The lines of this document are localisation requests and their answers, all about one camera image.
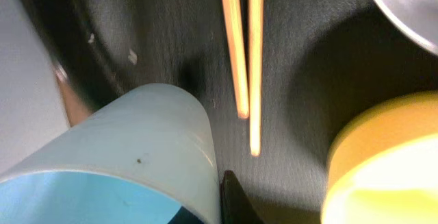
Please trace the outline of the yellow bowl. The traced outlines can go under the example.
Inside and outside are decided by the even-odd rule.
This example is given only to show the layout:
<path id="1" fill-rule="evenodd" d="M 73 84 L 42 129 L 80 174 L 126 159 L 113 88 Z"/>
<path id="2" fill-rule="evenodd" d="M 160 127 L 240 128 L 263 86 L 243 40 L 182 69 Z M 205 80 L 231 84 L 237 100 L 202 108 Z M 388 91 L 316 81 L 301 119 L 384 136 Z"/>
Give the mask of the yellow bowl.
<path id="1" fill-rule="evenodd" d="M 322 224 L 437 222 L 437 92 L 381 103 L 328 155 Z"/>

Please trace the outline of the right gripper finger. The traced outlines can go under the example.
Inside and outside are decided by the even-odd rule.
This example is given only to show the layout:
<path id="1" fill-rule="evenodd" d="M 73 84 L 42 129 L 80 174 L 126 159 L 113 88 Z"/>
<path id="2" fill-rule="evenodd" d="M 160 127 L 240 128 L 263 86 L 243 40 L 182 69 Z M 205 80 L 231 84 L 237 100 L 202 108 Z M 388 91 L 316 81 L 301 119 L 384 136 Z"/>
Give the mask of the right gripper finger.
<path id="1" fill-rule="evenodd" d="M 224 224 L 263 224 L 233 171 L 225 171 L 220 185 Z"/>

